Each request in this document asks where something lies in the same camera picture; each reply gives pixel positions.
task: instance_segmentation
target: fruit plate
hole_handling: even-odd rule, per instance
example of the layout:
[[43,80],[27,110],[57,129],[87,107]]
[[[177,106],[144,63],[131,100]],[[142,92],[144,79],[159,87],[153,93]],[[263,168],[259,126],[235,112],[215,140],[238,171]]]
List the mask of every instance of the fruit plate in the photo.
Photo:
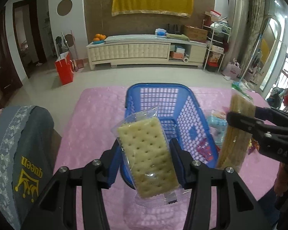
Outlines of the fruit plate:
[[104,43],[104,42],[105,42],[105,40],[93,41],[93,45]]

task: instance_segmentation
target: white cabinet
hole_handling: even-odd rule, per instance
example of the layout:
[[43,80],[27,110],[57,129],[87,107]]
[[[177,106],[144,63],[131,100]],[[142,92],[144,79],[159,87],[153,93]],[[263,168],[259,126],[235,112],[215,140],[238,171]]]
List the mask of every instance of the white cabinet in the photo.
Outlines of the white cabinet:
[[90,48],[91,61],[128,58],[128,44]]
[[168,51],[168,44],[128,44],[129,58],[167,59]]
[[[185,45],[190,55],[189,62],[169,59],[171,44]],[[181,64],[202,66],[207,44],[195,41],[159,38],[154,35],[110,36],[102,44],[87,46],[91,69],[96,64],[111,63],[111,66],[126,64]]]

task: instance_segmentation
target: crown logo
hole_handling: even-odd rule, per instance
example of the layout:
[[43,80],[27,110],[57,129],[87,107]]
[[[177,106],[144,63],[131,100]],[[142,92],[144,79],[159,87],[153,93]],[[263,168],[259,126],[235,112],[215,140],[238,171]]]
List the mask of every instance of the crown logo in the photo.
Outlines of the crown logo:
[[30,177],[25,171],[24,169],[22,169],[20,176],[19,176],[19,181],[17,186],[15,187],[15,191],[18,192],[19,186],[21,184],[24,184],[24,193],[22,194],[22,197],[25,198],[26,197],[26,193],[28,195],[31,194],[32,198],[31,198],[31,202],[34,202],[34,193],[36,192],[36,195],[38,197],[38,183],[39,180],[36,180],[32,177]]

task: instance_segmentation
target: cabinet drawer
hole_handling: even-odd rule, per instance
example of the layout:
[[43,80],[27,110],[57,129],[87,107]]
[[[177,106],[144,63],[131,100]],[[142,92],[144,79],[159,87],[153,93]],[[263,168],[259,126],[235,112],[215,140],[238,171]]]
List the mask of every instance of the cabinet drawer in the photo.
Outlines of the cabinet drawer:
[[203,63],[206,55],[206,47],[191,46],[189,61]]
[[167,58],[167,44],[128,44],[129,58]]
[[91,61],[128,58],[128,44],[92,47]]

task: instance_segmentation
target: floor tile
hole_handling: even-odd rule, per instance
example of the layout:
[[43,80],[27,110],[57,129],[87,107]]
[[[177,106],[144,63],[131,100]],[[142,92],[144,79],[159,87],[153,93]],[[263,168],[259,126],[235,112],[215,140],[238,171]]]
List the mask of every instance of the floor tile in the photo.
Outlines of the floor tile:
[[9,105],[38,105],[51,113],[59,134],[74,110],[82,91],[99,86],[132,86],[136,83],[168,82],[189,87],[230,88],[231,82],[221,74],[179,65],[96,65],[93,71],[85,66],[74,74],[72,83],[61,85],[53,60],[37,68],[10,100]]

